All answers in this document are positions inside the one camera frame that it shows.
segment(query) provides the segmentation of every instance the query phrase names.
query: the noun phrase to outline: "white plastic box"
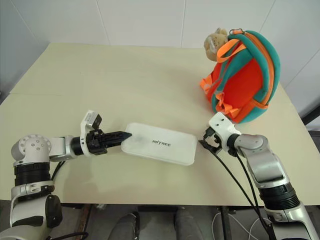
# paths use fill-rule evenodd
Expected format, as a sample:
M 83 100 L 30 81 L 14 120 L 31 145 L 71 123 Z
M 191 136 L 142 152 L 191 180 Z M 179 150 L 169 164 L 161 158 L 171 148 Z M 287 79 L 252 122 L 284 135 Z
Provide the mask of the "white plastic box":
M 132 134 L 121 144 L 127 154 L 185 166 L 195 161 L 198 140 L 192 134 L 135 122 L 125 131 Z

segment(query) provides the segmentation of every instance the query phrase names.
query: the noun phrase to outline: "orange strap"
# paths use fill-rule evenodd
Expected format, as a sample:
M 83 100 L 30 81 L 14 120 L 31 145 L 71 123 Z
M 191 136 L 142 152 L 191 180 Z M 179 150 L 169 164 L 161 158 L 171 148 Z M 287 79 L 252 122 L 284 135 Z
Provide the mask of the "orange strap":
M 274 88 L 274 81 L 275 81 L 275 79 L 274 79 L 275 78 L 274 63 L 273 63 L 273 61 L 272 61 L 267 49 L 265 48 L 265 46 L 259 41 L 259 39 L 255 35 L 253 35 L 251 33 L 248 33 L 248 32 L 246 32 L 244 35 L 247 36 L 254 43 L 254 45 L 261 51 L 261 53 L 265 57 L 266 62 L 268 64 L 268 68 L 269 68 L 269 88 L 268 88 L 268 92 L 265 95 L 264 99 L 261 101 L 261 103 L 263 105 L 265 105 L 269 101 L 271 93 L 272 93 L 272 90 Z
M 233 119 L 235 123 L 240 123 L 251 111 L 254 107 L 258 107 L 260 109 L 267 109 L 268 105 L 263 105 L 260 102 L 251 99 L 245 106 L 242 107 L 239 114 Z
M 203 78 L 202 81 L 200 82 L 200 87 L 203 89 L 205 94 L 208 93 L 211 85 L 212 85 L 211 74 L 209 74 L 209 76 L 207 76 L 206 78 Z
M 230 56 L 222 57 L 225 55 L 234 45 L 236 45 L 239 42 L 239 39 L 231 39 L 226 44 L 224 44 L 222 47 L 219 48 L 218 52 L 216 53 L 216 61 L 218 63 L 223 63 L 227 61 L 230 57 L 237 54 L 238 52 L 242 51 L 243 49 L 246 49 L 246 46 L 241 44 Z
M 239 108 L 233 108 L 232 105 L 224 102 L 224 98 L 225 98 L 224 92 L 216 94 L 215 97 L 216 97 L 216 99 L 219 100 L 219 102 L 215 106 L 215 109 L 217 112 L 221 112 L 224 115 L 229 115 L 230 118 L 232 118 L 232 119 L 235 118 L 239 114 L 239 112 L 240 112 Z

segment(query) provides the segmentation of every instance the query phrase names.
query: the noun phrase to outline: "table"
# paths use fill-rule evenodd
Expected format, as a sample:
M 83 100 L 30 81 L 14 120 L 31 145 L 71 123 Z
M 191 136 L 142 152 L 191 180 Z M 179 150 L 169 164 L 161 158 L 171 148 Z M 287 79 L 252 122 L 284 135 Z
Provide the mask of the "table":
M 138 122 L 200 139 L 213 112 L 198 83 L 213 65 L 202 49 L 50 44 L 0 105 L 0 199 L 9 200 L 14 186 L 12 145 L 30 133 L 79 136 L 88 109 L 100 113 L 104 132 Z M 280 85 L 265 114 L 236 127 L 265 135 L 299 198 L 320 204 L 319 152 Z M 219 155 L 249 193 L 238 161 Z M 54 194 L 65 203 L 249 205 L 199 144 L 191 166 L 127 155 L 120 147 L 79 156 L 60 169 Z

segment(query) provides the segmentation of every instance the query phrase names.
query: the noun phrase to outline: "backpack buckle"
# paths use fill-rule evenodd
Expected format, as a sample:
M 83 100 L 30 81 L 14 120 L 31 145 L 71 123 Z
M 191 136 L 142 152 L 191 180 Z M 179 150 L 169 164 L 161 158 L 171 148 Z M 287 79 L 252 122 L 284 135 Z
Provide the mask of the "backpack buckle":
M 229 34 L 244 34 L 245 32 L 242 30 L 242 28 L 237 28 L 237 29 L 231 29 L 229 31 Z

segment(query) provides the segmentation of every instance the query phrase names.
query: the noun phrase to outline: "wall tile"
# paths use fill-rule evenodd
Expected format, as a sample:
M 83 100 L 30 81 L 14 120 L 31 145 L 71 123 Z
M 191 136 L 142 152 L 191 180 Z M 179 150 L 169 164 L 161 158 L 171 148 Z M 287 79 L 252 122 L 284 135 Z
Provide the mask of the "wall tile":
M 0 103 L 43 51 L 10 0 L 0 0 Z
M 109 44 L 95 0 L 12 0 L 39 42 Z
M 319 0 L 277 0 L 273 5 L 261 34 L 279 54 L 283 87 L 320 48 L 319 12 Z
M 98 0 L 112 45 L 180 47 L 185 0 Z
M 202 48 L 217 28 L 259 31 L 273 0 L 186 0 L 183 48 Z
M 301 117 L 320 104 L 320 51 L 285 91 Z

